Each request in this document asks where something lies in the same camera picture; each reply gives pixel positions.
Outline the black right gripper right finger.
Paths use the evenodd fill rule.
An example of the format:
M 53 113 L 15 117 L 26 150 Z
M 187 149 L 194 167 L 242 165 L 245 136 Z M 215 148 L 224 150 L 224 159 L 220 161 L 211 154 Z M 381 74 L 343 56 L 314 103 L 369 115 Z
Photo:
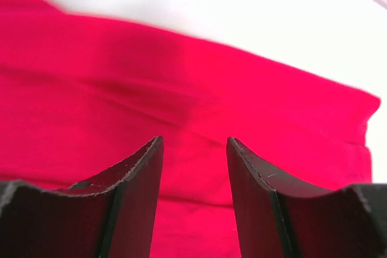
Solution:
M 386 185 L 307 183 L 238 139 L 226 146 L 242 257 L 385 257 Z

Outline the crimson red t-shirt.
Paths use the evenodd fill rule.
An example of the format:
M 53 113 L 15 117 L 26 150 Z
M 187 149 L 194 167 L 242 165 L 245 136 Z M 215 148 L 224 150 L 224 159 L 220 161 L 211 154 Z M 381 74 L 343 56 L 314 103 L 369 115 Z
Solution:
M 1 0 L 1 182 L 67 189 L 163 139 L 149 257 L 242 257 L 226 146 L 312 185 L 372 184 L 379 98 L 226 45 Z

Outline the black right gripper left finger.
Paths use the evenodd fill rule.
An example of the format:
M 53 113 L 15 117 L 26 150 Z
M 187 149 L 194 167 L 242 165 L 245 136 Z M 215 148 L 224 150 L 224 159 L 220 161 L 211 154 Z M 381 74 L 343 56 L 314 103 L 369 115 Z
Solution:
M 2 257 L 149 257 L 163 139 L 67 189 L 1 182 Z

